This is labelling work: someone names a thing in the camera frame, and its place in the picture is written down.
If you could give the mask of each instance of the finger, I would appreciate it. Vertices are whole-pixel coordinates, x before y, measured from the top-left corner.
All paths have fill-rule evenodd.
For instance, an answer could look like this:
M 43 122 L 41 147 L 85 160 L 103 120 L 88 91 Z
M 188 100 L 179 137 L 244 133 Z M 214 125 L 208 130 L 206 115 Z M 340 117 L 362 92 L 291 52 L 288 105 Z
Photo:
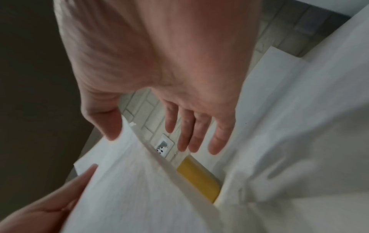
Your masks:
M 177 124 L 178 105 L 166 100 L 162 102 L 165 105 L 165 130 L 172 133 Z
M 194 115 L 196 121 L 193 128 L 193 134 L 188 145 L 188 148 L 192 153 L 199 150 L 211 123 L 211 116 L 207 114 L 195 113 Z
M 195 116 L 193 111 L 180 108 L 181 114 L 181 135 L 178 139 L 178 150 L 185 151 L 192 137 L 193 127 L 195 124 Z
M 98 93 L 80 86 L 81 112 L 108 140 L 116 139 L 122 130 L 122 116 L 118 108 L 120 94 Z
M 231 137 L 232 131 L 234 129 L 234 124 L 236 123 L 236 118 L 234 114 L 228 118 L 215 118 L 215 120 L 217 123 L 217 127 L 208 147 L 208 150 L 212 155 L 218 154 L 224 148 L 229 138 Z
M 97 169 L 93 164 L 83 174 L 66 183 L 58 190 L 31 204 L 30 208 L 44 211 L 59 211 L 78 199 Z

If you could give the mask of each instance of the hand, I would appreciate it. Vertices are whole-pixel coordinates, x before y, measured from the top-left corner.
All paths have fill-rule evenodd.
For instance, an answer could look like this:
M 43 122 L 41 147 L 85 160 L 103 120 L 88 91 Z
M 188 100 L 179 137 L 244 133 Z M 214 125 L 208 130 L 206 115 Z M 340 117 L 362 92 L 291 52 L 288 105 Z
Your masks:
M 55 0 L 87 120 L 114 140 L 121 94 L 151 87 L 169 133 L 181 114 L 181 151 L 196 152 L 215 118 L 212 154 L 234 128 L 258 13 L 259 0 Z
M 60 189 L 9 215 L 0 222 L 0 233 L 59 232 L 96 168 L 92 165 Z

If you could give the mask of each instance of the wall socket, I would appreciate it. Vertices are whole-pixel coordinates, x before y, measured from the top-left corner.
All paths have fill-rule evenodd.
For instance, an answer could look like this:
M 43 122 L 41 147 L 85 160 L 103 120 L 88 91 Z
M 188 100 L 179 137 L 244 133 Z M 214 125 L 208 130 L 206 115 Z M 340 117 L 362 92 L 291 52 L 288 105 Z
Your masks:
M 174 142 L 172 142 L 172 140 L 170 140 L 167 136 L 162 134 L 158 143 L 155 146 L 155 149 L 161 156 L 165 158 L 166 155 L 169 153 L 170 149 L 172 149 L 173 145 Z

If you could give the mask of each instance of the yellow object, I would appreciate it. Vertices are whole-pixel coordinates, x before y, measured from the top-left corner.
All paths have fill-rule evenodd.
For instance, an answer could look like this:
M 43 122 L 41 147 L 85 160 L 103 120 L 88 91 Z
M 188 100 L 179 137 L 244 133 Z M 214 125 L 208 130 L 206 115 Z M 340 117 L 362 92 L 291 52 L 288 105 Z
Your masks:
M 209 172 L 187 156 L 178 166 L 177 172 L 193 184 L 209 201 L 214 203 L 220 193 L 220 185 Z

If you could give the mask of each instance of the dark wall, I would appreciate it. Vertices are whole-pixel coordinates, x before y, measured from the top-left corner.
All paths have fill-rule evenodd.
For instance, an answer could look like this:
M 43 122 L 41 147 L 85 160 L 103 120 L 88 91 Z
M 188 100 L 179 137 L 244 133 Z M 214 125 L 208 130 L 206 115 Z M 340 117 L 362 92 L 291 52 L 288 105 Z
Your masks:
M 61 186 L 92 125 L 51 0 L 0 0 L 0 219 Z

